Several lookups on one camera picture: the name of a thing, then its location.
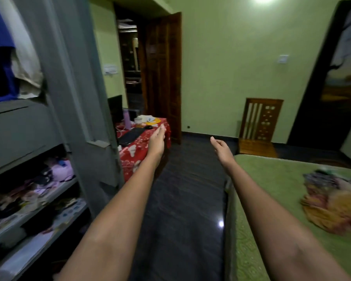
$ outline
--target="white garment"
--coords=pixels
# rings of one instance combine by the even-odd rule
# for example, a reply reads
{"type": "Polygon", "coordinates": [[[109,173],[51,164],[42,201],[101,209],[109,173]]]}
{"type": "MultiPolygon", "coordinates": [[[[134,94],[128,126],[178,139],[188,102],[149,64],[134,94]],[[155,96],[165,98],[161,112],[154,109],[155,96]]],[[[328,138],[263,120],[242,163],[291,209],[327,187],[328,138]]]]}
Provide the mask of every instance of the white garment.
{"type": "Polygon", "coordinates": [[[0,0],[0,14],[16,47],[12,53],[12,70],[15,77],[21,80],[18,98],[37,97],[43,73],[33,42],[13,0],[0,0]]]}

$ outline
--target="computer monitor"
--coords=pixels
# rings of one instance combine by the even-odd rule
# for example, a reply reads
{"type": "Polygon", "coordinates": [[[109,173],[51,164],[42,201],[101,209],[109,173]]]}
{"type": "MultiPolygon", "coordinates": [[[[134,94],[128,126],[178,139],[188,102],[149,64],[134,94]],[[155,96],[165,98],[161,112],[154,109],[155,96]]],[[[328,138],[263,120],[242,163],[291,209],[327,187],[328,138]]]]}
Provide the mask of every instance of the computer monitor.
{"type": "Polygon", "coordinates": [[[108,105],[113,124],[120,123],[123,120],[122,95],[108,98],[108,105]]]}

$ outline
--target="green mattress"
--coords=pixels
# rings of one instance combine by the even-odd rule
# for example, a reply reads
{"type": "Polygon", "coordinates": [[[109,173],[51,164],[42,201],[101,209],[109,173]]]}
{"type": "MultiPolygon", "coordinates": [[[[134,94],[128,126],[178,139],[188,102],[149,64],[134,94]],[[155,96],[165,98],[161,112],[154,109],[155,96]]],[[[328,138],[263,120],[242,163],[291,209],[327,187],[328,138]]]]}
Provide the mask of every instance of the green mattress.
{"type": "MultiPolygon", "coordinates": [[[[308,222],[299,200],[306,194],[303,174],[321,167],[318,164],[237,155],[238,164],[276,201],[307,226],[351,276],[351,233],[329,234],[308,222]]],[[[338,174],[351,177],[351,169],[330,167],[338,174]]],[[[231,182],[226,216],[226,280],[269,280],[242,205],[231,182]]]]}

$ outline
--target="forearm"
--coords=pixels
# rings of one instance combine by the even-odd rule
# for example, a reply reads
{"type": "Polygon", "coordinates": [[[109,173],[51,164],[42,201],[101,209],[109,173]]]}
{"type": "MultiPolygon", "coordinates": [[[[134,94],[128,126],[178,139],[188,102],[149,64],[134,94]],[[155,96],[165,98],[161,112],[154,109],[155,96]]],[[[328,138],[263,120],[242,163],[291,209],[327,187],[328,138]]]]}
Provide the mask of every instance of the forearm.
{"type": "Polygon", "coordinates": [[[248,222],[276,280],[351,280],[312,233],[235,162],[228,166],[248,222]]]}
{"type": "Polygon", "coordinates": [[[159,158],[147,156],[91,224],[60,280],[126,280],[159,158]]]}

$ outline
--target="person's right arm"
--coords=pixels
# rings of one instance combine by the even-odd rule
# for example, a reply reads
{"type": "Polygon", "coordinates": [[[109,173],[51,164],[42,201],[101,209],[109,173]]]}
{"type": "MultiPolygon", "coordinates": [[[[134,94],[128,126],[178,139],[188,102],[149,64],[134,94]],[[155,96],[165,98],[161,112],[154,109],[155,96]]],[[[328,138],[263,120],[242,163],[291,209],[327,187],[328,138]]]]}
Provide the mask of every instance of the person's right arm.
{"type": "Polygon", "coordinates": [[[219,160],[235,190],[272,279],[278,281],[351,281],[313,236],[235,162],[224,141],[211,137],[219,160]]]}

